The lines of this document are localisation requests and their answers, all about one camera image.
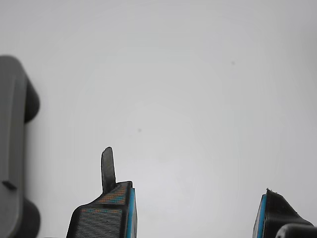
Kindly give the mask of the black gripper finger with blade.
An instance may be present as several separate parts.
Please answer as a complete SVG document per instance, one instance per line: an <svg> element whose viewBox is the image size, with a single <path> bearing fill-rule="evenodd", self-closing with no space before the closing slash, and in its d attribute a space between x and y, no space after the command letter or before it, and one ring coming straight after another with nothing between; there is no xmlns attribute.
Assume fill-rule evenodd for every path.
<svg viewBox="0 0 317 238"><path fill-rule="evenodd" d="M101 155L102 193L77 207L70 220L68 238L136 238L136 193L131 181L116 182L113 151Z"/></svg>

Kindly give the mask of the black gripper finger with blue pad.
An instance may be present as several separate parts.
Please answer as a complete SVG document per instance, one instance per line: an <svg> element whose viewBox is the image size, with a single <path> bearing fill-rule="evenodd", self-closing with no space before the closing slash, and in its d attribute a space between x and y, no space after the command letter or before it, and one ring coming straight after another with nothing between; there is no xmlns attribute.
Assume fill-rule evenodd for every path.
<svg viewBox="0 0 317 238"><path fill-rule="evenodd" d="M280 194L267 189L255 220L254 238L314 238L314 225L303 219Z"/></svg>

